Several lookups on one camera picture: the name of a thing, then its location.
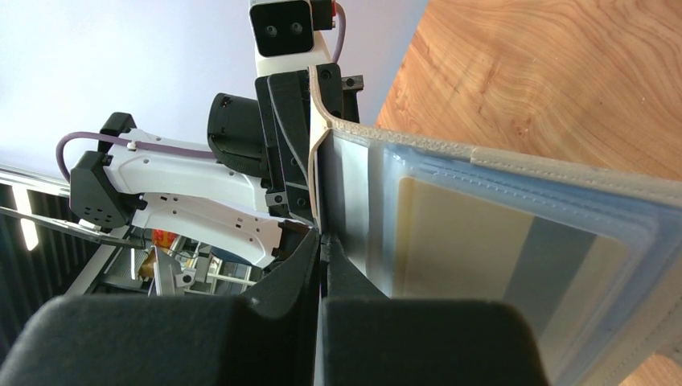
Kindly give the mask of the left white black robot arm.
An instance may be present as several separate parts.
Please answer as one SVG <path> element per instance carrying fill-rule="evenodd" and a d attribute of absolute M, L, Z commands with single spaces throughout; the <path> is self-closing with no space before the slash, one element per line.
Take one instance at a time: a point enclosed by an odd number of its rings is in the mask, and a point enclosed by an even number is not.
<path fill-rule="evenodd" d="M 158 229 L 221 248 L 269 269 L 306 238 L 321 241 L 307 179 L 312 100 L 338 118 L 358 121 L 361 76 L 338 64 L 256 79 L 253 99 L 216 94 L 206 142 L 162 138 L 139 129 L 129 113 L 113 113 L 95 150 L 63 166 L 69 204 L 106 229 Z"/>

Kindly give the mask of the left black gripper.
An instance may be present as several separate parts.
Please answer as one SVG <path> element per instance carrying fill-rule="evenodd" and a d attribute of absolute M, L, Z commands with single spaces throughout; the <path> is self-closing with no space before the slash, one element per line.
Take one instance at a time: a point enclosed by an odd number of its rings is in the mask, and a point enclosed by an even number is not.
<path fill-rule="evenodd" d="M 257 97 L 219 93 L 207 122 L 207 143 L 219 163 L 255 177 L 271 216 L 313 222 L 308 181 L 311 91 L 316 84 L 323 107 L 334 117 L 359 122 L 357 95 L 362 76 L 342 76 L 339 65 L 260 76 Z"/>

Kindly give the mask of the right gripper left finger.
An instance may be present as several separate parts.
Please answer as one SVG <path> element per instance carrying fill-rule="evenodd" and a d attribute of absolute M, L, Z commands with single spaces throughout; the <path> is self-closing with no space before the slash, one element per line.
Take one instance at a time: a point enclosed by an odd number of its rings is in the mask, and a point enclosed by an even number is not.
<path fill-rule="evenodd" d="M 310 385 L 320 237 L 240 295 L 55 298 L 29 320 L 4 385 Z"/>

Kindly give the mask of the white leather card holder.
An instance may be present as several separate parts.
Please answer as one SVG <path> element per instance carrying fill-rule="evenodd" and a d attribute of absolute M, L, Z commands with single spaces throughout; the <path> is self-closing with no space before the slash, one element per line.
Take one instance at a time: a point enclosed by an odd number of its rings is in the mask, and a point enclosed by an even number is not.
<path fill-rule="evenodd" d="M 517 310 L 548 384 L 613 385 L 681 340 L 681 185 L 403 134 L 312 100 L 312 212 L 390 298 Z"/>

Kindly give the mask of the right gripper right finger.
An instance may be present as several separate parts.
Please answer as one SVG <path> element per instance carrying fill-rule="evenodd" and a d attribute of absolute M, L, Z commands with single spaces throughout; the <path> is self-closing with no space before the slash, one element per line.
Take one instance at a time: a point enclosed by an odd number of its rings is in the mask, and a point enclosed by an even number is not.
<path fill-rule="evenodd" d="M 327 385 L 546 385 L 530 326 L 513 307 L 383 294 L 325 236 L 321 305 Z"/>

